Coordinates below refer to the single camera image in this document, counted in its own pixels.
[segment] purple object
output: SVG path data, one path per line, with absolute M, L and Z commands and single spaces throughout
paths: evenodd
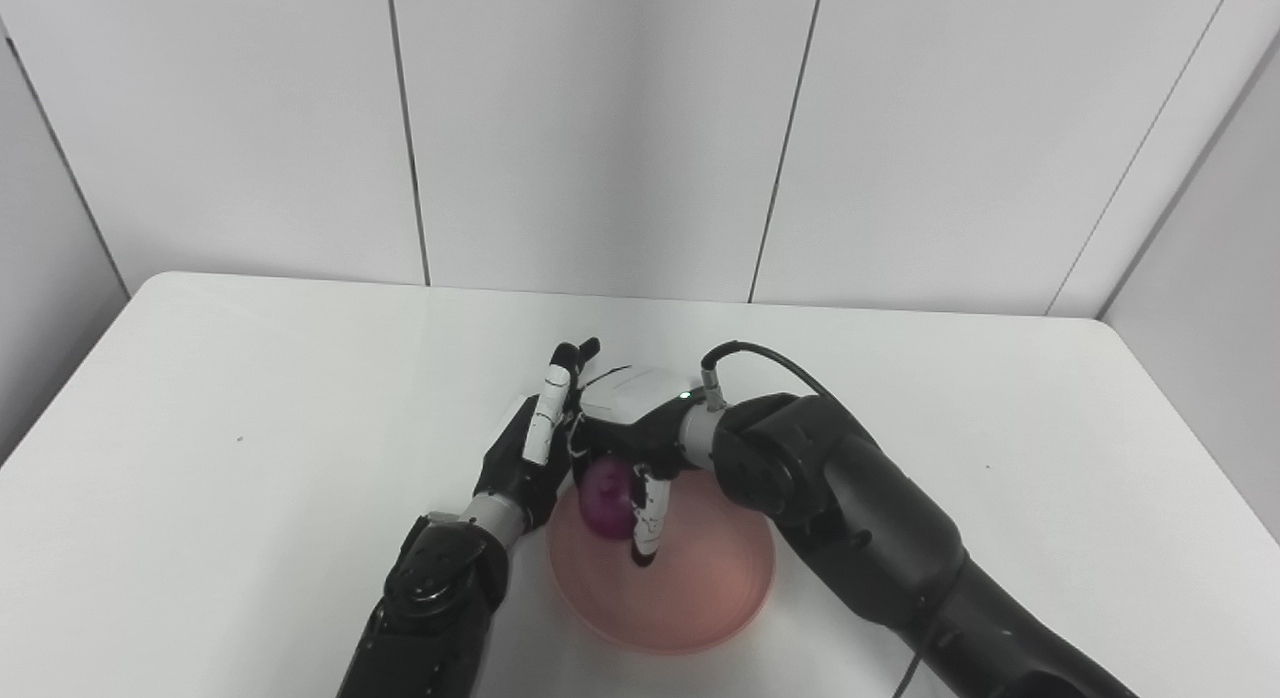
M 577 487 L 582 523 L 600 538 L 630 540 L 636 516 L 631 510 L 631 465 L 617 456 L 603 456 L 586 467 Z

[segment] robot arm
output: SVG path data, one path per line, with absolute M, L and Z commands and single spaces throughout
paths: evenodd
M 401 547 L 356 645 L 339 698 L 471 695 L 489 624 L 507 593 L 516 540 L 545 524 L 570 470 L 577 384 L 595 352 L 562 343 L 539 396 L 485 453 L 461 516 L 421 516 Z
M 728 406 L 716 361 L 737 351 L 782 362 L 818 394 Z M 851 611 L 916 652 L 899 693 L 923 658 L 961 698 L 1133 698 L 974 564 L 946 512 L 800 366 L 726 343 L 703 375 L 707 401 L 681 428 L 689 461 L 714 470 L 731 501 L 773 519 Z

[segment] white tabletop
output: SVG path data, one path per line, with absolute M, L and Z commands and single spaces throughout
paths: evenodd
M 1144 697 L 1280 690 L 1280 547 L 1093 321 L 165 274 L 0 467 L 0 695 L 335 693 L 413 517 L 460 510 L 559 341 L 818 375 L 975 560 Z M 799 386 L 723 361 L 731 400 Z M 887 695 L 909 653 L 787 552 L 698 656 L 575 622 L 516 552 L 479 694 Z M 922 675 L 914 695 L 945 695 Z

